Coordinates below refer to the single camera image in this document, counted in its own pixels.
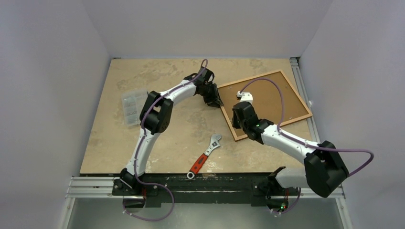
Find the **wooden picture frame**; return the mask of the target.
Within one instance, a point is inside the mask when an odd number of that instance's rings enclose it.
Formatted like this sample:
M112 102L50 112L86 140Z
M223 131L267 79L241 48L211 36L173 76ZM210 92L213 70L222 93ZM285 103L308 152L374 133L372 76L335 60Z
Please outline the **wooden picture frame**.
M250 84L244 92L250 92L253 96L253 107L259 118L264 118L277 124L281 119L281 100L276 87L263 78L270 79L281 89L284 101L284 117L281 126L289 125L313 116L312 112L299 95L293 83L287 78L282 70L271 71L253 77L244 78L218 86L219 96L223 102L221 111L231 131L234 141L247 138L241 129L232 127L233 106L239 102L236 93L249 82L261 79Z

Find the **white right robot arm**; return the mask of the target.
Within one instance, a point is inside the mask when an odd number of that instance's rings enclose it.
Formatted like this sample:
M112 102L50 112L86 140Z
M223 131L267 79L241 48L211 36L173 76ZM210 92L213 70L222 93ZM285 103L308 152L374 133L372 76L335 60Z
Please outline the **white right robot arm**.
M349 171L331 142L319 144L299 138L259 119L250 102L239 102L232 108L233 127L242 129L248 138L274 147L303 164L303 169L283 168L268 181L268 188L280 194L289 187L307 187L323 198L328 197L345 179Z

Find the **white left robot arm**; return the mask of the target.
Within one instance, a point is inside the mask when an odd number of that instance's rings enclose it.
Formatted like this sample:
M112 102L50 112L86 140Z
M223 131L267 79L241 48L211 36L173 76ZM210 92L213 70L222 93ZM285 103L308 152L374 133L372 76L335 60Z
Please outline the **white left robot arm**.
M202 96L204 103L210 107L219 108L223 105L214 78L211 70L201 67L198 73L185 77L173 88L148 94L140 113L138 142L131 159L119 175L119 180L130 195L141 192L147 160L156 140L168 128L175 105L195 95Z

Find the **clear plastic screw box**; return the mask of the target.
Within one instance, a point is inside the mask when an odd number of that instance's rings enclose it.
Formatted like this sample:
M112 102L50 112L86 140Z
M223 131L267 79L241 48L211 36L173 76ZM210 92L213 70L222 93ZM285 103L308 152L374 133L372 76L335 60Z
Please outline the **clear plastic screw box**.
M134 89L121 95L123 114L126 126L139 125L140 113L148 97L146 88Z

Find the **red handled adjustable wrench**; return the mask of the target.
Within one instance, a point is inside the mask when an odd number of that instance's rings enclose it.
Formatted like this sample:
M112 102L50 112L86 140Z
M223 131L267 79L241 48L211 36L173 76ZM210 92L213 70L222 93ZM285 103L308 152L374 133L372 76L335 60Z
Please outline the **red handled adjustable wrench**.
M221 134L214 134L211 136L210 145L207 147L204 153L194 162L192 167L190 168L189 172L187 173L186 177L188 179L194 179L194 177L198 174L200 169L203 167L205 161L208 159L211 152L215 149L219 148L221 145L219 141L221 140Z

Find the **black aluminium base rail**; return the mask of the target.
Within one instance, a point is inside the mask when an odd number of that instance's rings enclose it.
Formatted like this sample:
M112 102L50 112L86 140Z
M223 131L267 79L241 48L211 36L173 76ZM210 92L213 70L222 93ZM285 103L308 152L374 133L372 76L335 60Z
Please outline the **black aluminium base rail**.
M163 203L249 204L252 207L287 206L298 188L282 188L270 172L202 173L188 179L184 173L149 173L141 183L130 178L131 186L120 178L113 180L112 195L139 201L126 202L130 208L159 208Z

